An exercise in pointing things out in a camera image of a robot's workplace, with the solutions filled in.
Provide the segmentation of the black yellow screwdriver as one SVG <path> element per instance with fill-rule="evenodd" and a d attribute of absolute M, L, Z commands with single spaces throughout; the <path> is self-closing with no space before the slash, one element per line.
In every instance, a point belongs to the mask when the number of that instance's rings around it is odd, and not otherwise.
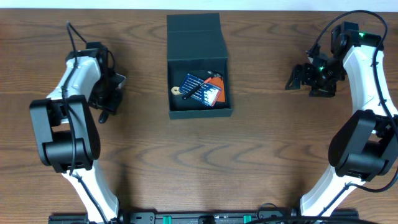
<path fill-rule="evenodd" d="M 100 124 L 104 124 L 105 122 L 107 122 L 108 118 L 109 118 L 109 113 L 102 111 L 98 118 L 98 122 Z"/>

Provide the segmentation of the wooden handled orange scraper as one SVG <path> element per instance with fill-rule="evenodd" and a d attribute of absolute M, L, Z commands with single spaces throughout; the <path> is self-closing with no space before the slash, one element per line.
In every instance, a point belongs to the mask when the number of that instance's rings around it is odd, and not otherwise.
<path fill-rule="evenodd" d="M 193 90 L 195 87 L 201 85 L 204 82 L 201 78 L 195 77 L 188 74 L 180 86 L 174 86 L 171 89 L 173 95 L 186 95 L 188 92 Z M 199 101 L 200 103 L 213 106 L 218 98 L 220 97 L 222 88 L 216 86 L 210 82 L 204 84 L 199 90 L 194 92 L 190 98 Z"/>

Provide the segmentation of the dark green gift box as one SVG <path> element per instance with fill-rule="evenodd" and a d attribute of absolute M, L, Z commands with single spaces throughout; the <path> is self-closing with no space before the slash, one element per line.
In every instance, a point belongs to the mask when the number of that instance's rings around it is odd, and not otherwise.
<path fill-rule="evenodd" d="M 168 89 L 182 85 L 187 75 L 204 81 L 208 71 L 219 73 L 223 82 L 224 101 L 207 106 L 194 96 L 183 100 L 182 95 L 169 91 L 170 119 L 228 117 L 232 115 L 232 99 L 228 74 L 228 51 L 221 31 L 220 15 L 177 14 L 167 16 L 167 85 Z"/>

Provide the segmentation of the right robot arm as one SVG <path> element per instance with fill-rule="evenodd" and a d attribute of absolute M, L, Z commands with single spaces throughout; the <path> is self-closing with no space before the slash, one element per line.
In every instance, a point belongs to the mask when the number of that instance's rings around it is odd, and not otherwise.
<path fill-rule="evenodd" d="M 286 90 L 308 85 L 314 97 L 334 97 L 337 82 L 348 80 L 353 107 L 331 140 L 325 173 L 300 199 L 301 216 L 329 217 L 354 189 L 388 173 L 397 159 L 397 108 L 384 76 L 382 42 L 356 23 L 342 22 L 331 32 L 331 57 L 315 44 L 307 52 L 310 61 L 292 70 Z"/>

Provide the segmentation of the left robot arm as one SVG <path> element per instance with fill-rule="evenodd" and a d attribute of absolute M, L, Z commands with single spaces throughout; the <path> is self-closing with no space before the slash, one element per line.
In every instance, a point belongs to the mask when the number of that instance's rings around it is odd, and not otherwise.
<path fill-rule="evenodd" d="M 84 218 L 63 217 L 63 222 L 129 223 L 100 169 L 100 136 L 90 111 L 101 110 L 103 124 L 122 102 L 126 78 L 108 65 L 112 57 L 101 42 L 70 52 L 54 91 L 29 106 L 40 160 L 72 184 L 87 211 Z"/>

